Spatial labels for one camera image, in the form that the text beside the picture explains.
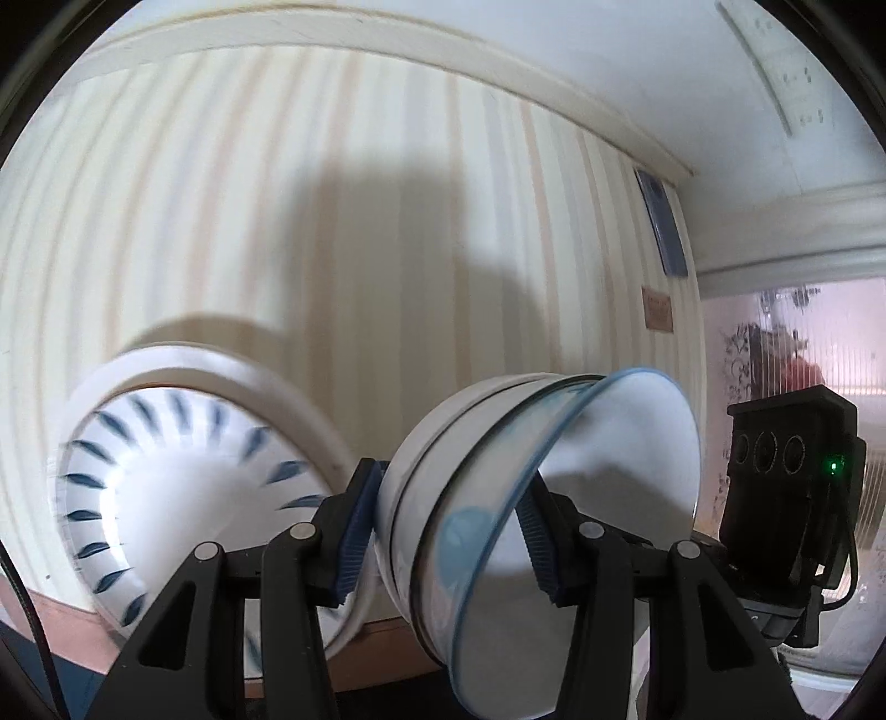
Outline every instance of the blue patterned plate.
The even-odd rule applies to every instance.
[[[303,453],[215,395],[147,387],[83,420],[60,454],[58,522],[98,612],[128,636],[197,544],[229,551],[309,520],[329,495]],[[348,612],[321,611],[324,638]],[[257,601],[247,601],[245,674],[261,674]]]

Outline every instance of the wall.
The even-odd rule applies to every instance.
[[[76,384],[140,343],[264,363],[381,458],[510,372],[654,365],[703,422],[696,282],[662,274],[631,161],[399,59],[247,47],[54,93],[0,170],[0,277],[0,527],[29,586],[81,607],[46,458]]]
[[[148,3],[149,8],[156,5]],[[689,169],[633,120],[579,86],[476,37],[426,22],[352,8],[249,4],[199,12],[100,38],[70,68],[55,91],[99,74],[161,62],[184,52],[246,45],[299,45],[375,52],[471,77],[528,98],[615,145],[672,184]]]
[[[293,3],[143,0],[109,31],[106,40],[132,36],[192,13],[222,13],[225,8],[256,4]],[[886,180],[886,155],[854,104],[802,44],[753,0],[722,0],[722,4],[742,27],[754,30],[750,44],[772,77],[799,73],[804,78],[803,68],[809,71],[809,87],[814,88],[809,105],[786,105],[789,113],[821,110],[823,122],[800,129],[792,115],[794,132],[785,132],[766,83],[721,16],[717,0],[334,4],[331,12],[350,8],[388,12],[423,25],[452,28],[458,35],[477,38],[486,48],[513,53],[621,112],[692,170],[691,177],[673,180],[680,182],[698,254],[707,246],[696,234],[714,231],[726,215],[808,192]],[[369,15],[365,21],[374,20]],[[245,35],[240,34],[241,41]],[[299,41],[298,33],[292,37]],[[450,54],[438,62],[452,67],[458,60]],[[532,97],[529,87],[524,81],[518,91]],[[778,86],[775,90],[782,100],[793,92]],[[711,247],[713,254],[718,251]]]
[[[886,184],[776,200],[692,236],[698,285],[717,297],[886,274]]]

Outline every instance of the white bowl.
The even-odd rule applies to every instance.
[[[425,527],[408,571],[411,622],[449,667],[463,706],[490,720],[550,712],[571,640],[574,608],[552,606],[538,589],[514,514],[534,472],[581,511],[659,547],[688,536],[698,494],[696,423],[672,380],[637,369],[540,391],[467,439],[472,449],[456,469],[441,466],[447,477],[428,481],[433,507],[414,511]],[[404,552],[408,559],[411,547]],[[638,610],[637,638],[648,624],[645,606]]]
[[[518,391],[517,395],[504,395],[504,391],[525,385],[534,380],[553,381],[559,377],[558,375],[540,372],[481,380],[452,395],[425,415],[397,449],[378,491],[375,528],[378,567],[385,582],[385,587],[404,617],[409,617],[408,601],[405,594],[401,596],[395,590],[397,586],[393,579],[394,572],[391,562],[394,518],[398,516],[401,518],[405,517],[405,522],[411,527],[417,528],[419,532],[421,527],[424,526],[424,519],[416,517],[411,509],[399,515],[404,499],[404,491],[410,483],[414,483],[412,488],[413,490],[418,490],[421,497],[424,498],[425,505],[428,503],[432,504],[436,500],[436,496],[432,494],[427,481],[424,480],[426,471],[416,472],[419,463],[423,462],[423,458],[431,446],[436,446],[435,454],[444,449],[443,457],[448,458],[450,461],[456,459],[460,451],[462,452],[461,457],[463,457],[470,450],[469,444],[465,445],[464,443],[454,442],[452,435],[448,435],[445,439],[442,439],[441,436],[449,430],[456,420],[462,419],[462,416],[475,406],[483,403],[493,395],[497,395],[496,403],[503,401],[505,402],[504,408],[508,408],[511,405],[508,405],[510,401],[506,400],[506,398],[513,396],[515,397],[512,401],[513,403],[520,402],[519,398],[522,397],[522,391]],[[494,423],[501,416],[501,411],[496,410],[490,418],[488,408],[488,405],[484,405],[481,417],[475,419],[474,416],[471,416],[469,422],[479,422],[480,425],[478,427],[486,427],[488,429],[487,425],[489,422]],[[477,429],[469,433],[469,439],[472,439],[477,432],[481,431]],[[442,474],[435,472],[434,477],[440,477]]]
[[[176,386],[218,395],[259,418],[263,425],[276,430],[281,442],[295,447],[310,462],[327,493],[342,491],[356,467],[354,455],[335,427],[294,387],[267,368],[206,346],[157,344],[117,356],[92,372],[74,391],[58,428],[61,444],[50,464],[53,503],[56,503],[55,478],[57,469],[62,468],[66,443],[77,433],[83,419],[97,407],[129,390],[156,386]],[[271,495],[265,498],[267,502],[273,500]],[[57,514],[66,514],[64,507],[56,507]],[[254,505],[241,510],[244,516],[260,515],[261,512]],[[248,526],[249,523],[232,524],[225,528],[220,539],[226,549],[233,549],[231,544],[238,536],[244,539],[241,530]],[[70,541],[63,529],[60,535],[70,551]],[[357,589],[347,605],[341,608],[344,612],[340,613],[340,622],[327,628],[331,634],[324,633],[327,657],[341,650],[360,630],[376,587],[375,557],[373,552],[368,552]],[[254,603],[247,605],[247,622],[250,617],[257,622],[257,609],[252,607]],[[250,653],[247,657],[247,668],[253,655]]]

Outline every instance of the white plate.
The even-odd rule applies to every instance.
[[[114,358],[91,373],[74,391],[58,428],[62,443],[50,464],[53,503],[56,468],[67,451],[67,439],[75,435],[83,418],[117,395],[154,386],[177,386],[218,395],[229,404],[261,418],[263,425],[273,427],[279,433],[281,442],[289,442],[298,448],[323,486],[331,491],[342,491],[356,467],[354,455],[335,427],[294,387],[267,368],[206,346],[157,344]],[[59,515],[65,514],[63,510],[57,507]],[[249,509],[243,510],[243,513],[249,512]],[[327,657],[340,651],[360,630],[376,587],[375,557],[374,553],[368,552],[360,581],[349,598],[338,632],[330,638],[324,636]],[[247,619],[250,616],[258,616],[254,607],[247,608]]]
[[[464,707],[510,720],[556,704],[574,608],[539,590],[514,514],[536,469],[582,512],[666,548],[692,529],[700,465],[686,398],[644,369],[553,386],[478,438],[429,521],[410,589],[416,629]],[[648,624],[637,609],[635,639]]]
[[[84,420],[58,469],[58,508],[96,607],[128,636],[192,549],[265,544],[310,520],[329,489],[305,456],[236,405],[178,387],[114,397]],[[245,618],[245,674],[258,677],[257,602]],[[318,610],[333,638],[353,604]]]

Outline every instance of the wooden surface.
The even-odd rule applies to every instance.
[[[94,672],[107,673],[119,647],[96,613],[32,592],[52,652]],[[5,577],[0,575],[0,608],[5,621],[25,638],[33,635],[21,605]],[[329,661],[332,687],[337,693],[404,680],[439,669],[418,644],[412,628],[401,617],[366,623],[350,643]],[[261,697],[261,681],[247,680],[248,697]]]

